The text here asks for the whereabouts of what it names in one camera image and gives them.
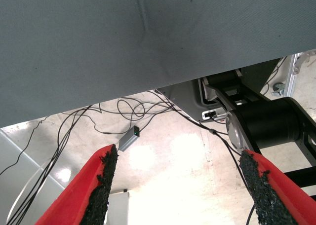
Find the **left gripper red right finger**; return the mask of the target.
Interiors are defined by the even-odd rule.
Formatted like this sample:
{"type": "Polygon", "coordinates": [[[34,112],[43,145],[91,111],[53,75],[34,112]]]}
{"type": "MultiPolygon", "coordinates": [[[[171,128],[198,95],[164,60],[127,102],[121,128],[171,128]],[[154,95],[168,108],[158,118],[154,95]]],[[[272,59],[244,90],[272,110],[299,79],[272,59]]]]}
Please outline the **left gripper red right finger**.
{"type": "Polygon", "coordinates": [[[240,167],[261,225],[314,225],[316,201],[261,154],[243,150],[240,167]]]}

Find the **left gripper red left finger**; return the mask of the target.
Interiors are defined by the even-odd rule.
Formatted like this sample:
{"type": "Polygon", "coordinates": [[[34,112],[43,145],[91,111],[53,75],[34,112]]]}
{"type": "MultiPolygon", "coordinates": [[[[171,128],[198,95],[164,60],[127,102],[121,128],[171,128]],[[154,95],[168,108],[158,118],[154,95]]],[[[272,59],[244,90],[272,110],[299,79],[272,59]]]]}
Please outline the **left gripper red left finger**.
{"type": "Polygon", "coordinates": [[[37,225],[102,225],[118,160],[116,145],[97,150],[37,225]]]}

